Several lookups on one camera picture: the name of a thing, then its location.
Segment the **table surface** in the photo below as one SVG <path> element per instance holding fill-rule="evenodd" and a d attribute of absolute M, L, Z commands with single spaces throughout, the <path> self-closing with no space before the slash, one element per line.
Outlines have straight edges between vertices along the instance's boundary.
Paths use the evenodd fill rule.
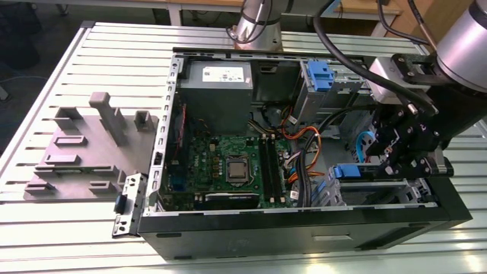
<path fill-rule="evenodd" d="M 347 54 L 418 53 L 405 39 L 331 35 Z M 487 140 L 478 124 L 446 151 L 453 183 L 474 220 L 430 232 L 387 250 L 317 255 L 165 261 L 139 239 L 111 239 L 114 202 L 23 201 L 26 182 L 57 130 L 58 107 L 95 114 L 89 98 L 110 92 L 125 114 L 163 106 L 173 47 L 231 48 L 223 29 L 98 23 L 82 28 L 0 158 L 0 272 L 94 271 L 141 273 L 468 273 L 487 271 Z M 326 53 L 315 34 L 283 32 L 286 51 Z"/>

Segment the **green motherboard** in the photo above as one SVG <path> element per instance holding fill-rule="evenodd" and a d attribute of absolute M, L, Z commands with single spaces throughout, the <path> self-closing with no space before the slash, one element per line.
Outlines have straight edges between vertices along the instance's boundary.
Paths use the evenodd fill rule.
<path fill-rule="evenodd" d="M 198 200 L 198 195 L 205 193 L 259 194 L 258 208 L 293 207 L 281 168 L 285 155 L 290 151 L 289 141 L 274 140 L 274 137 L 273 143 L 270 141 L 271 137 L 265 140 L 250 136 L 193 138 L 186 178 L 170 175 L 173 190 L 165 195 L 165 208 L 170 211 L 195 210 L 194 201 Z M 269 142 L 267 147 L 273 147 L 271 155 L 266 152 L 263 154 L 266 142 Z M 275 157 L 273 160 L 279 168 L 275 166 L 266 171 L 270 168 L 262 166 L 263 164 L 267 166 L 267 160 L 262 161 L 263 155 Z M 269 186 L 269 181 L 279 182 L 279 187 L 274 187 L 274 196 L 270 194 L 273 186 Z"/>

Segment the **cpu socket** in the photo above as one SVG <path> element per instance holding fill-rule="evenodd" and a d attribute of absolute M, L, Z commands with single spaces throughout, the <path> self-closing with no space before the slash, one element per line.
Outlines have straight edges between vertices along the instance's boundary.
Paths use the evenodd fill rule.
<path fill-rule="evenodd" d="M 227 164 L 227 183 L 235 187 L 249 184 L 249 157 L 247 155 L 229 155 Z"/>

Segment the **white label sticker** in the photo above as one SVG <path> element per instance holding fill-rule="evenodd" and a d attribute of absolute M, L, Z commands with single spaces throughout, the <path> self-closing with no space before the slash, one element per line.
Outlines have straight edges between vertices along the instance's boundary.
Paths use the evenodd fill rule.
<path fill-rule="evenodd" d="M 245 82 L 243 67 L 205 67 L 205 82 Z"/>
<path fill-rule="evenodd" d="M 291 191 L 291 194 L 290 194 L 290 198 L 294 199 L 294 200 L 298 200 L 299 198 L 299 192 L 298 191 Z"/>
<path fill-rule="evenodd" d="M 298 119 L 293 117 L 293 115 L 290 115 L 289 117 L 289 121 L 293 123 L 293 124 L 297 124 L 298 122 Z"/>

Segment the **power supply label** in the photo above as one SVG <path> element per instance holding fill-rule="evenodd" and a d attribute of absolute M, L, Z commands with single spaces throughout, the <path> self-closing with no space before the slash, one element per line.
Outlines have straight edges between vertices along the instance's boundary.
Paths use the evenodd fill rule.
<path fill-rule="evenodd" d="M 205 67 L 205 82 L 245 82 L 243 67 Z"/>

